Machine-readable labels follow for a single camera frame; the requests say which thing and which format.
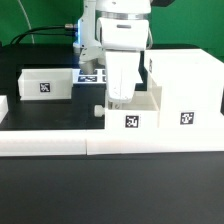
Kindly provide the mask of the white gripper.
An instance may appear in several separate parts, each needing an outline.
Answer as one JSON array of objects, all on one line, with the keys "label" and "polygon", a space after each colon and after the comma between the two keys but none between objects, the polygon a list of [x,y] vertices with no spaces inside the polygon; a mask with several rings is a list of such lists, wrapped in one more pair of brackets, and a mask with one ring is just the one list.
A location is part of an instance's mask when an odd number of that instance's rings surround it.
[{"label": "white gripper", "polygon": [[148,31],[147,20],[97,20],[96,37],[104,50],[107,97],[112,109],[120,109],[120,102],[133,98]]}]

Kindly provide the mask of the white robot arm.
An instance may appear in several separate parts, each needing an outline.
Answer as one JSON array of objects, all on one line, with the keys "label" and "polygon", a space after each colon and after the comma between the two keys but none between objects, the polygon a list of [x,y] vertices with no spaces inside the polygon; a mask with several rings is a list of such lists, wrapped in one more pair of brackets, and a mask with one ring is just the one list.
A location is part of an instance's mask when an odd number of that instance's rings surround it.
[{"label": "white robot arm", "polygon": [[106,93],[111,103],[132,101],[141,54],[153,45],[150,14],[175,0],[84,0],[78,20],[79,67],[91,74],[96,64],[106,70]]}]

